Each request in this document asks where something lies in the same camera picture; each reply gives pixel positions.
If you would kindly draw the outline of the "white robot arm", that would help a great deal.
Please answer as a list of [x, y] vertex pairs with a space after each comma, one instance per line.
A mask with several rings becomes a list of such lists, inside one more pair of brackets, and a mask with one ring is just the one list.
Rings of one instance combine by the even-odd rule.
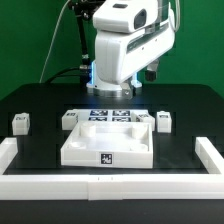
[[137, 73], [154, 73], [180, 27], [180, 0], [106, 0], [93, 14], [97, 30], [90, 94], [130, 98]]

